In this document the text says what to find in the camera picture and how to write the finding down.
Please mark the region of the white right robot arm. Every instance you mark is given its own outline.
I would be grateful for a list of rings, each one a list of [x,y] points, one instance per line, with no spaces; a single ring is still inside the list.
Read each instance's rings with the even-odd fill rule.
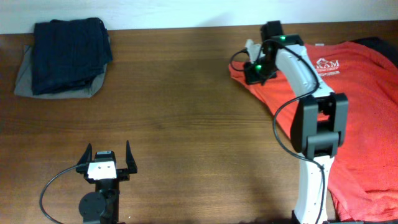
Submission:
[[[345,140],[349,101],[335,93],[312,65],[303,40],[285,34],[280,21],[261,27],[260,44],[247,40],[249,61],[243,72],[248,85],[265,84],[281,71],[295,97],[277,109],[297,102],[290,128],[290,155],[300,161],[299,193],[292,223],[327,223],[325,211],[328,177],[338,148]]]

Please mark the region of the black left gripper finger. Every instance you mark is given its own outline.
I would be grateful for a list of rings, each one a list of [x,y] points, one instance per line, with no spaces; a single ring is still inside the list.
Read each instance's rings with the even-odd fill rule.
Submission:
[[[128,170],[137,170],[137,165],[131,152],[130,143],[126,141],[126,164]]]
[[[80,157],[78,165],[88,165],[92,161],[92,145],[89,143],[86,147],[85,152]]]

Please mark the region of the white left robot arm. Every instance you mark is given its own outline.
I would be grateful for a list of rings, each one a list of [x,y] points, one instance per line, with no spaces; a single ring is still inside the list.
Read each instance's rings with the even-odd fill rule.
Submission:
[[[120,183],[129,181],[130,175],[137,173],[130,143],[126,143],[126,168],[116,167],[113,151],[93,154],[91,144],[77,165],[76,172],[83,175],[89,184],[95,185],[95,190],[84,195],[78,206],[83,223],[118,224]]]

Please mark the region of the red printed t-shirt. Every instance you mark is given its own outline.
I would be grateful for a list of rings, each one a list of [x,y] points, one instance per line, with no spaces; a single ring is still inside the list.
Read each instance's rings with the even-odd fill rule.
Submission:
[[[349,101],[345,140],[328,177],[341,221],[397,221],[397,67],[379,52],[354,42],[315,46],[304,44],[322,80]],[[231,62],[233,79],[264,102],[274,115],[273,127],[290,138],[298,103],[277,109],[295,97],[285,75],[264,85],[247,85],[244,63]]]

